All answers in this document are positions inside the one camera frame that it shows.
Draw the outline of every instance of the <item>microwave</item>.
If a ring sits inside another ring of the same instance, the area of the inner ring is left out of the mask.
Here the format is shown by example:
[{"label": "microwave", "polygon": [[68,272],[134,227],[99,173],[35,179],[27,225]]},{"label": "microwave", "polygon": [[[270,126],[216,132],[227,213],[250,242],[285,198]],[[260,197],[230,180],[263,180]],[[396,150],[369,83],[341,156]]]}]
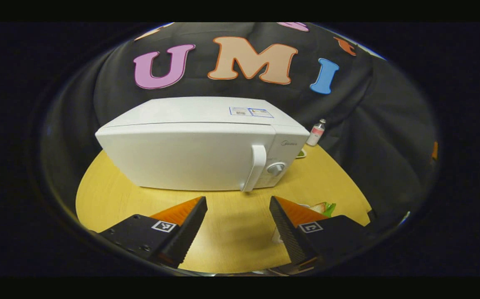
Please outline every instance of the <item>microwave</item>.
[{"label": "microwave", "polygon": [[252,191],[275,186],[310,132],[265,100],[149,100],[100,127],[96,138],[137,186]]}]

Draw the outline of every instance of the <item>orange letter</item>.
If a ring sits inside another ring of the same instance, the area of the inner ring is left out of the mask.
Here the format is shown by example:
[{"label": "orange letter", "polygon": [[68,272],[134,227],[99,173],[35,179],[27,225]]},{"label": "orange letter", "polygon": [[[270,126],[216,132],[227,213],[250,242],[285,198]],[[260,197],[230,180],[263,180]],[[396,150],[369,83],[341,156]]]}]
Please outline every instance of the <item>orange letter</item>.
[{"label": "orange letter", "polygon": [[351,51],[351,49],[354,49],[354,47],[351,46],[346,40],[342,40],[341,38],[337,38],[335,36],[334,36],[334,39],[338,40],[340,48],[342,48],[345,52],[349,53],[352,56],[356,56],[356,53]]},{"label": "orange letter", "polygon": [[219,44],[219,55],[216,68],[208,73],[208,78],[236,79],[238,73],[232,70],[236,61],[247,79],[253,78],[268,65],[266,71],[260,75],[262,81],[276,84],[291,82],[288,72],[293,55],[299,53],[297,49],[287,45],[273,44],[258,54],[248,40],[242,37],[217,37],[214,42]]}]

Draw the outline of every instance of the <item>bottle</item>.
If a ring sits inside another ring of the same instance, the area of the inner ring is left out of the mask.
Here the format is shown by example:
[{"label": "bottle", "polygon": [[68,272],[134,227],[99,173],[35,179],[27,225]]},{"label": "bottle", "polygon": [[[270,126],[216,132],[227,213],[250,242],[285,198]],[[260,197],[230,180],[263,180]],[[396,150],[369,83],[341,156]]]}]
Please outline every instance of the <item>bottle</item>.
[{"label": "bottle", "polygon": [[321,135],[323,135],[323,132],[325,132],[325,121],[324,119],[321,119],[319,123],[317,123],[313,128],[312,131],[310,132],[310,137],[308,140],[306,140],[306,144],[309,146],[315,146],[318,144],[319,138],[321,138]]}]

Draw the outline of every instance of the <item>yellow table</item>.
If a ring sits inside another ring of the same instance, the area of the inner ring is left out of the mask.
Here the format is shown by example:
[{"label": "yellow table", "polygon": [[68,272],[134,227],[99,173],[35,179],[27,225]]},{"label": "yellow table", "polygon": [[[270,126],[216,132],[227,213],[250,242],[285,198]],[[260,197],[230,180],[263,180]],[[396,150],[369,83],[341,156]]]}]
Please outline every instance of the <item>yellow table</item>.
[{"label": "yellow table", "polygon": [[133,214],[152,215],[206,196],[208,211],[180,269],[240,273],[285,265],[290,259],[284,244],[271,240],[276,228],[269,210],[272,195],[309,206],[336,203],[333,216],[369,223],[371,206],[346,172],[320,146],[305,145],[304,150],[306,157],[296,159],[275,187],[249,193],[138,187],[102,151],[79,185],[78,218],[101,232]]}]

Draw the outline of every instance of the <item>black cloth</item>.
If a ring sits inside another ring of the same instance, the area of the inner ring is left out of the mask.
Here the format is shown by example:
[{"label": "black cloth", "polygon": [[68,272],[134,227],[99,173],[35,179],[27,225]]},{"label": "black cloth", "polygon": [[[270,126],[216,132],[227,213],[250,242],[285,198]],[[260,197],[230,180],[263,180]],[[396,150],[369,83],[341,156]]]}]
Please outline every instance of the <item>black cloth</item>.
[{"label": "black cloth", "polygon": [[[320,146],[356,182],[377,216],[415,206],[432,178],[430,159],[438,138],[426,98],[388,61],[356,45],[352,56],[334,39],[344,37],[306,25],[309,32],[277,23],[174,23],[106,51],[67,82],[42,128],[41,156],[52,191],[75,212],[80,180],[101,151],[94,133],[127,110],[154,98],[228,96],[266,100],[308,130],[327,119]],[[298,49],[289,70],[291,83],[260,80],[266,66],[246,79],[237,63],[236,79],[209,79],[219,53],[213,39],[221,36],[243,37],[258,53],[276,43]],[[188,52],[185,73],[177,83],[152,90],[136,85],[136,57],[159,51],[152,74],[164,76],[171,62],[166,51],[182,44],[196,48]],[[329,95],[310,89],[320,58],[339,66]]]}]

